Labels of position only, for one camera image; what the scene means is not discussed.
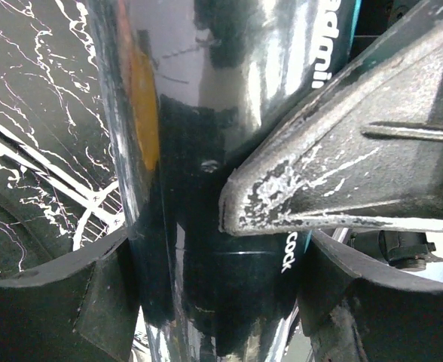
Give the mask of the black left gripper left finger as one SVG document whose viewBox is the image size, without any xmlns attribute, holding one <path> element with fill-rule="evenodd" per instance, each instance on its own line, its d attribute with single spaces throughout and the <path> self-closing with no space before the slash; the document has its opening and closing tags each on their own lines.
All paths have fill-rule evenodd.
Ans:
<svg viewBox="0 0 443 362">
<path fill-rule="evenodd" d="M 127 233 L 0 278 L 0 361 L 127 361 L 139 312 Z"/>
</svg>

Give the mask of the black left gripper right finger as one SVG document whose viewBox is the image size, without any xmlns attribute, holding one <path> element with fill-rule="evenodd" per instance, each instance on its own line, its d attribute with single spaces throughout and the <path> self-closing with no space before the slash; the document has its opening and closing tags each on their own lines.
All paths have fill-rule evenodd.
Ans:
<svg viewBox="0 0 443 362">
<path fill-rule="evenodd" d="M 443 283 L 313 231 L 299 287 L 316 361 L 443 361 Z"/>
</svg>

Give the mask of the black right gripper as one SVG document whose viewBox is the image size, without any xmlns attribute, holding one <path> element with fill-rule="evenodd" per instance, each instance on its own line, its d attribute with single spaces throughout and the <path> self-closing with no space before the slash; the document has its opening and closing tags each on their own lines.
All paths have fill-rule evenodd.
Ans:
<svg viewBox="0 0 443 362">
<path fill-rule="evenodd" d="M 324 227 L 385 265 L 443 283 L 443 17 L 406 17 L 300 104 L 236 171 L 219 227 Z M 397 232 L 395 229 L 423 232 Z"/>
</svg>

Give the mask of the black shuttlecock tube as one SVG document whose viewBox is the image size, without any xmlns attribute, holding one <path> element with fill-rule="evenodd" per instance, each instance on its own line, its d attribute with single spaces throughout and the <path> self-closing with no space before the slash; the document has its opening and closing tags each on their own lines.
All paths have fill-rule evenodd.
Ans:
<svg viewBox="0 0 443 362">
<path fill-rule="evenodd" d="M 218 229 L 233 170 L 348 61 L 358 1 L 89 1 L 154 361 L 279 361 L 307 236 Z"/>
</svg>

